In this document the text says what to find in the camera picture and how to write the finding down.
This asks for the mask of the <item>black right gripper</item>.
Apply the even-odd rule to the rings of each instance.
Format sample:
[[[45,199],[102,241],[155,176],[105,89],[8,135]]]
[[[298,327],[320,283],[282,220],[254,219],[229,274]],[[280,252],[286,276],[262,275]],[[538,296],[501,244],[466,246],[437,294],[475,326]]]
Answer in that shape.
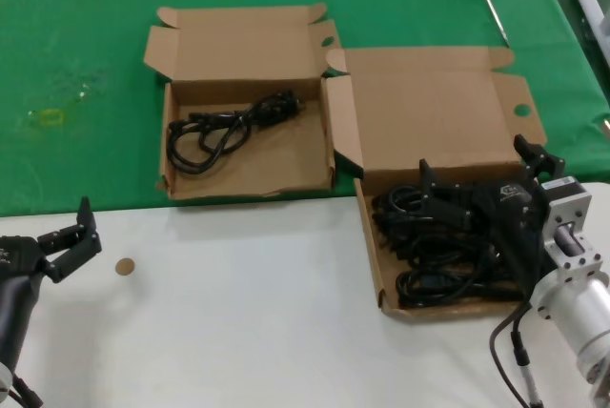
[[[539,177],[543,175],[548,180],[563,177],[565,161],[547,152],[542,145],[528,142],[522,134],[515,136],[513,146],[523,163],[525,178],[479,182],[476,208],[511,278],[524,294],[530,295],[548,272],[548,255],[542,237],[546,208],[540,198]],[[438,185],[434,170],[425,159],[419,160],[418,167],[418,217],[472,231],[472,211],[461,186]]]

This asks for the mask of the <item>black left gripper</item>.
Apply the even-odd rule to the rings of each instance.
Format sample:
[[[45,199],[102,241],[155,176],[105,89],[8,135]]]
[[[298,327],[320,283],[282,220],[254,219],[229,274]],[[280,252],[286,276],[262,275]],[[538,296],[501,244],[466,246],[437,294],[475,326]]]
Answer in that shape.
[[[41,250],[45,255],[66,251],[48,264],[46,275],[54,283],[72,275],[102,250],[87,197],[81,199],[74,225],[39,236],[37,240],[30,236],[2,236],[0,248],[2,279],[37,273]]]

